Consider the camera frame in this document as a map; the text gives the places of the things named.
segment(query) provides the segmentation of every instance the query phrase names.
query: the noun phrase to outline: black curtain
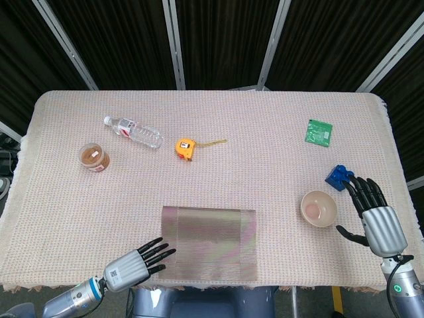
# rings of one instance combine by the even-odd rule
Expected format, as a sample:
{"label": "black curtain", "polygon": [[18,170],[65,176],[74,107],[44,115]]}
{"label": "black curtain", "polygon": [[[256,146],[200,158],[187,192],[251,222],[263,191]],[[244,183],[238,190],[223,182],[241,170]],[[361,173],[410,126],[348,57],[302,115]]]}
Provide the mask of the black curtain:
{"label": "black curtain", "polygon": [[266,87],[355,91],[423,10],[423,0],[292,0]]}
{"label": "black curtain", "polygon": [[31,0],[0,1],[0,121],[25,134],[36,100],[87,89]]}
{"label": "black curtain", "polygon": [[175,89],[162,2],[49,0],[99,89]]}
{"label": "black curtain", "polygon": [[387,103],[406,180],[424,176],[424,38],[372,93]]}
{"label": "black curtain", "polygon": [[424,187],[409,192],[412,198],[413,206],[417,212],[418,223],[424,236]]}
{"label": "black curtain", "polygon": [[278,0],[177,0],[187,89],[258,83]]}

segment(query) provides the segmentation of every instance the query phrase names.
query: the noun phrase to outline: yellow tape measure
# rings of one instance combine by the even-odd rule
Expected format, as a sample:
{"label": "yellow tape measure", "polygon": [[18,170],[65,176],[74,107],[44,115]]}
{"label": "yellow tape measure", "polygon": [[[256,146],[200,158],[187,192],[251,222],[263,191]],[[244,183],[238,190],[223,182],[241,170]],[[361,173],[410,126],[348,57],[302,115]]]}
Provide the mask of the yellow tape measure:
{"label": "yellow tape measure", "polygon": [[206,142],[205,144],[201,144],[192,139],[182,138],[182,139],[179,139],[179,141],[177,141],[177,143],[175,144],[175,151],[181,159],[191,161],[194,155],[195,147],[204,148],[204,147],[213,146],[214,144],[221,144],[222,142],[227,142],[227,139],[216,140],[212,142]]}

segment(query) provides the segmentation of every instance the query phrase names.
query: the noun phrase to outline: blue toy block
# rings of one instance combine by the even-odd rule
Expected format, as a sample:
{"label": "blue toy block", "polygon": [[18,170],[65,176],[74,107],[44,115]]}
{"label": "blue toy block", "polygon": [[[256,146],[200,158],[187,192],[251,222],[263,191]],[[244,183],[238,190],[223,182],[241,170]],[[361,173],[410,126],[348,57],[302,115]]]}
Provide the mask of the blue toy block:
{"label": "blue toy block", "polygon": [[346,189],[342,181],[349,182],[349,176],[354,176],[354,173],[346,170],[342,164],[337,165],[329,174],[325,181],[339,191]]}

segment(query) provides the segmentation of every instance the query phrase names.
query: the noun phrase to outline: water bottle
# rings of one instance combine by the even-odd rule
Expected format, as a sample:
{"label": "water bottle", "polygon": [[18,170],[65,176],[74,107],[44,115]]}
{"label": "water bottle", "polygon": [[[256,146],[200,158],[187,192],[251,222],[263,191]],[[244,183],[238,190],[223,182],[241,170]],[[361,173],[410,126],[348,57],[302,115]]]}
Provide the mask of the water bottle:
{"label": "water bottle", "polygon": [[105,125],[112,127],[115,133],[130,138],[133,141],[141,142],[148,147],[157,149],[162,145],[164,138],[156,128],[142,126],[131,119],[105,117]]}

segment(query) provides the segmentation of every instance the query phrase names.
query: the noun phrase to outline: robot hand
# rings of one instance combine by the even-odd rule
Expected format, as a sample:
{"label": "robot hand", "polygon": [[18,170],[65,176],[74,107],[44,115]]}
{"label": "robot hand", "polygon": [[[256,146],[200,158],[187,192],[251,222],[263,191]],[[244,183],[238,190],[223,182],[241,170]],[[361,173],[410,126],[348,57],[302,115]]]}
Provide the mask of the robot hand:
{"label": "robot hand", "polygon": [[375,255],[383,258],[386,296],[395,317],[424,318],[424,292],[409,262],[413,256],[401,255],[407,242],[395,211],[387,205],[374,181],[353,176],[349,179],[353,186],[345,181],[343,184],[352,197],[365,236],[354,235],[340,225],[336,226],[337,230],[346,239],[369,246]]}
{"label": "robot hand", "polygon": [[407,247],[396,212],[388,206],[384,195],[374,181],[350,176],[350,183],[343,181],[364,227],[365,237],[348,232],[341,225],[336,228],[348,240],[369,246],[383,258],[401,254]]}
{"label": "robot hand", "polygon": [[155,265],[165,257],[175,253],[172,248],[155,256],[169,245],[162,244],[159,237],[142,247],[109,263],[103,273],[103,278],[94,276],[80,285],[65,291],[58,297],[48,301],[44,306],[43,318],[85,317],[99,307],[105,296],[105,291],[119,292],[148,280],[151,275],[165,269],[165,265]]}

